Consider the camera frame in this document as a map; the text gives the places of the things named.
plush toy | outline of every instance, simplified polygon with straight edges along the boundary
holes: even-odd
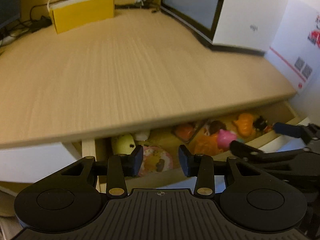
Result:
[[[197,141],[194,150],[194,154],[204,154],[209,156],[215,156],[222,152],[218,148],[217,144],[217,134],[210,136],[202,135]]]
[[[210,134],[215,134],[215,133],[218,133],[220,129],[226,130],[227,126],[225,125],[225,123],[219,120],[215,120],[210,124],[209,132]]]
[[[146,141],[150,136],[150,130],[135,132],[133,138],[135,141]]]
[[[272,130],[273,130],[272,125],[268,125],[268,126],[263,130],[263,132],[264,132],[264,133],[268,133],[268,132],[271,132]]]
[[[192,126],[190,123],[184,123],[184,124],[178,125],[174,133],[177,137],[187,142],[191,139],[194,132],[195,132],[194,126]]]
[[[230,143],[237,139],[237,135],[230,132],[220,129],[217,137],[218,148],[228,151],[230,148]]]
[[[111,138],[111,146],[114,155],[117,154],[131,154],[135,149],[136,144],[130,133],[119,135]]]
[[[257,131],[263,131],[268,126],[267,120],[260,116],[257,120],[253,122],[253,127]]]
[[[254,116],[252,114],[240,114],[238,120],[233,121],[242,137],[254,136],[256,130],[253,127]]]
[[[171,155],[158,146],[143,147],[143,161],[139,176],[145,176],[151,172],[168,171],[173,168]]]

circular button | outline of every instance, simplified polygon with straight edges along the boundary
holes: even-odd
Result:
[[[50,189],[41,193],[37,202],[42,208],[48,210],[59,210],[70,206],[75,200],[75,196],[65,189]]]
[[[282,206],[284,197],[271,189],[256,189],[248,193],[247,201],[255,208],[274,210]]]

pink round toy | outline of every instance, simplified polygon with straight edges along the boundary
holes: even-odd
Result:
[[[218,148],[228,151],[230,147],[230,143],[232,141],[235,141],[236,139],[237,139],[236,134],[230,131],[225,131],[223,129],[220,129],[217,137]]]

wooden desk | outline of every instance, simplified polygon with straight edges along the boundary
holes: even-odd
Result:
[[[147,10],[57,35],[30,34],[0,56],[0,147],[99,138],[287,99],[264,58],[212,52]]]

orange toy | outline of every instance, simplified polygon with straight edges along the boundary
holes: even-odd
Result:
[[[220,154],[223,150],[220,150],[217,145],[218,134],[210,136],[203,135],[196,141],[194,154],[204,154],[209,156],[215,156]]]
[[[188,123],[180,124],[176,128],[175,134],[182,140],[188,141],[194,134],[194,127]]]
[[[253,127],[254,116],[252,114],[241,114],[237,121],[233,121],[242,137],[253,136],[256,130]]]

